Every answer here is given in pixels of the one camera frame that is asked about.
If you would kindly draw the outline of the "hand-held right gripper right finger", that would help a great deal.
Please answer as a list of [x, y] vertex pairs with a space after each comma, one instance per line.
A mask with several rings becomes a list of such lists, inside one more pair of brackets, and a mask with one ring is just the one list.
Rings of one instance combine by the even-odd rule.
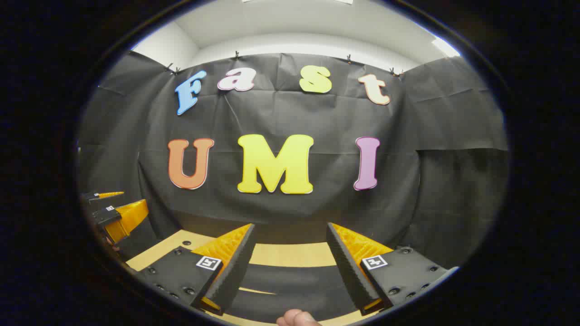
[[345, 287], [360, 313], [404, 305], [454, 274], [417, 250], [391, 249], [335, 223], [328, 223], [326, 239]]

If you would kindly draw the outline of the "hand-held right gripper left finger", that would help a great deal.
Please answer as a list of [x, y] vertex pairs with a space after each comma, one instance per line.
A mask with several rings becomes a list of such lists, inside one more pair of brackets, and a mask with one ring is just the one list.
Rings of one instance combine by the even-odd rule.
[[170, 301], [221, 316], [247, 271], [254, 229], [254, 224], [243, 225], [195, 249], [178, 246], [136, 276]]

